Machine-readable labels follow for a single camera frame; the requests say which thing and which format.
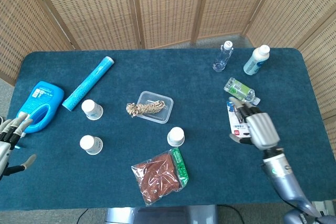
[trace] table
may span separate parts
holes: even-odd
[[[278,130],[279,146],[310,200],[336,198],[336,163],[302,55],[296,49],[272,48],[255,76],[243,72],[253,49],[236,48],[226,69],[212,62],[218,49],[161,49],[33,52],[28,55],[14,90],[9,118],[16,115],[34,85],[44,80],[70,95],[104,56],[115,64],[86,95],[104,108],[97,121],[88,120],[78,105],[62,106],[42,131],[28,134],[15,150],[11,165],[32,153],[33,166],[4,177],[0,209],[143,207],[131,165],[169,150],[166,135],[174,126],[185,131],[180,147],[189,182],[154,206],[237,204],[280,201],[260,168],[262,152],[239,145],[230,133],[224,84],[234,77],[253,88]],[[131,118],[125,110],[142,91],[174,100],[166,124]],[[79,146],[82,136],[103,140],[96,156]]]

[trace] blue tube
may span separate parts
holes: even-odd
[[[75,89],[75,91],[62,103],[69,111],[72,111],[90,89],[99,81],[114,61],[106,56],[89,76]]]

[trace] rope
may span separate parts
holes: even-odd
[[[155,114],[162,110],[164,107],[164,101],[156,101],[150,104],[135,104],[128,103],[126,106],[126,111],[131,115],[131,117],[142,115],[142,114]]]

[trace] wicker screen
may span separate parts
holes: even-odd
[[[32,51],[72,50],[36,0],[0,1],[0,75],[14,84],[24,57]]]
[[[129,0],[50,0],[79,48],[137,48]]]
[[[328,133],[330,145],[336,159],[336,122],[328,123],[325,126],[325,129]]]
[[[335,5],[335,0],[266,0],[247,36],[255,46],[294,47]]]
[[[241,33],[259,0],[205,0],[198,36]]]
[[[139,0],[146,48],[191,39],[198,0]]]
[[[301,52],[321,114],[336,109],[336,19]]]

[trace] clear plastic box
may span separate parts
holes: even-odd
[[[174,101],[170,97],[165,97],[164,95],[155,94],[149,91],[143,91],[140,94],[137,104],[150,104],[156,101],[164,101],[164,107],[162,110],[156,114],[142,114],[137,115],[140,118],[144,118],[156,123],[166,123],[168,122],[170,113],[172,112]]]

